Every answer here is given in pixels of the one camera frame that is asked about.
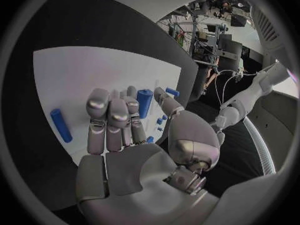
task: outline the tall blue cylinder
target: tall blue cylinder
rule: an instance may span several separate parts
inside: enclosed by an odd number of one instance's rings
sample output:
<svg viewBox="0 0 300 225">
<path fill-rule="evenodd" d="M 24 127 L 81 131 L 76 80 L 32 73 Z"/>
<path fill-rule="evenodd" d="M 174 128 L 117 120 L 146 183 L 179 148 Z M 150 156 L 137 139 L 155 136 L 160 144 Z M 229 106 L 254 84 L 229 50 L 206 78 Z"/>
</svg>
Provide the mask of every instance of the tall blue cylinder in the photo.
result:
<svg viewBox="0 0 300 225">
<path fill-rule="evenodd" d="M 137 91 L 136 100 L 139 102 L 139 117 L 144 119 L 147 117 L 147 113 L 151 104 L 153 92 L 149 89 L 143 89 Z"/>
<path fill-rule="evenodd" d="M 54 109 L 50 112 L 51 118 L 65 143 L 69 143 L 72 141 L 71 133 L 64 121 L 63 115 L 60 109 Z"/>
</svg>

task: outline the blue object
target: blue object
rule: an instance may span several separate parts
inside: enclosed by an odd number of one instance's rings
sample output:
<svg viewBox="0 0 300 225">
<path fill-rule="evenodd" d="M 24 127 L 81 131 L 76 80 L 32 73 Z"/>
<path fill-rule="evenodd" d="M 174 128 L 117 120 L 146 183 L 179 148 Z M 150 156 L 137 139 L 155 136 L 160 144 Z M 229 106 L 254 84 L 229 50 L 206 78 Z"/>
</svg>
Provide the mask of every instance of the blue object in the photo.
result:
<svg viewBox="0 0 300 225">
<path fill-rule="evenodd" d="M 173 90 L 173 89 L 171 89 L 171 88 L 169 88 L 169 87 L 167 87 L 166 89 L 165 89 L 165 91 L 167 92 L 167 93 L 169 93 L 169 94 L 172 94 L 172 95 L 174 95 L 175 97 L 179 97 L 179 91 L 176 91 L 176 90 Z"/>
<path fill-rule="evenodd" d="M 144 119 L 147 117 L 147 113 L 151 104 L 153 92 L 149 89 L 143 89 L 137 91 L 136 100 L 139 102 L 139 117 Z"/>
<path fill-rule="evenodd" d="M 159 125 L 162 125 L 163 119 L 162 118 L 157 119 L 156 123 L 159 124 Z"/>
<path fill-rule="evenodd" d="M 62 137 L 62 139 L 66 143 L 71 142 L 73 138 L 72 138 L 71 133 L 64 121 L 61 110 L 58 108 L 54 109 L 50 112 L 50 115 L 51 115 L 51 118 L 52 118 L 57 130 L 59 131 L 59 134 Z"/>
<path fill-rule="evenodd" d="M 154 137 L 153 136 L 149 136 L 146 140 L 147 143 L 153 143 L 154 141 Z"/>
</svg>

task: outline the robotic hand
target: robotic hand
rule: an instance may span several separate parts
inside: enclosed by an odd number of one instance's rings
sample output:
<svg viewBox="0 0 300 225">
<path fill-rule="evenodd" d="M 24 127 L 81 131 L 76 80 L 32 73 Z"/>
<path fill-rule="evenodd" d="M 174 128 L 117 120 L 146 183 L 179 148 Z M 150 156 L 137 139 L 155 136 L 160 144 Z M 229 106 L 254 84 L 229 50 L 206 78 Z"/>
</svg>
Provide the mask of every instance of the robotic hand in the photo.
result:
<svg viewBox="0 0 300 225">
<path fill-rule="evenodd" d="M 281 83 L 288 77 L 287 69 L 280 62 L 276 62 L 269 70 L 260 71 L 246 90 L 239 92 L 223 103 L 219 115 L 211 124 L 217 132 L 220 144 L 225 139 L 223 129 L 235 125 L 245 118 L 260 97 L 268 95 L 273 90 L 274 85 Z"/>
<path fill-rule="evenodd" d="M 100 88 L 89 96 L 90 155 L 78 167 L 76 198 L 91 224 L 199 224 L 216 205 L 202 176 L 219 159 L 215 131 L 160 87 L 154 98 L 169 118 L 170 155 L 145 143 L 133 87 L 122 98 Z"/>
</svg>

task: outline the vent grille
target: vent grille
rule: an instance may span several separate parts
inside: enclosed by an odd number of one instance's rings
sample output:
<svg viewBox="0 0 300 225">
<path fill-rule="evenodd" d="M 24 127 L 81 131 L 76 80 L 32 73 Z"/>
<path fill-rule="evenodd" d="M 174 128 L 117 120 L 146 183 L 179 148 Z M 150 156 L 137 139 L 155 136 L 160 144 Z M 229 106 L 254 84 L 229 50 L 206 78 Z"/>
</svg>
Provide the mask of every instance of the vent grille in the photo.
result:
<svg viewBox="0 0 300 225">
<path fill-rule="evenodd" d="M 266 16 L 261 12 L 257 11 L 257 18 L 258 18 L 258 27 L 261 31 L 261 34 L 266 42 L 271 42 L 278 38 L 278 34 L 275 32 L 272 24 L 266 18 Z"/>
</svg>

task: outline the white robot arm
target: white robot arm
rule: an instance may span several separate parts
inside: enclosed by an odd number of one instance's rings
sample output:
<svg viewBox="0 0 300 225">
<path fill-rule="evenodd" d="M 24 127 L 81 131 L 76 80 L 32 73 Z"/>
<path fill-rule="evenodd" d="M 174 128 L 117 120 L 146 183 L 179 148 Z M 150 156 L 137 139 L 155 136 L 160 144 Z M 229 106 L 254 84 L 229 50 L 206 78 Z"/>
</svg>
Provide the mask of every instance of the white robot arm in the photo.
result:
<svg viewBox="0 0 300 225">
<path fill-rule="evenodd" d="M 252 84 L 244 91 L 239 92 L 220 107 L 219 115 L 211 124 L 217 132 L 219 142 L 224 142 L 222 130 L 237 124 L 251 112 L 256 101 L 268 95 L 273 86 L 289 77 L 287 69 L 280 63 L 274 63 L 267 71 L 260 71 L 253 79 Z"/>
</svg>

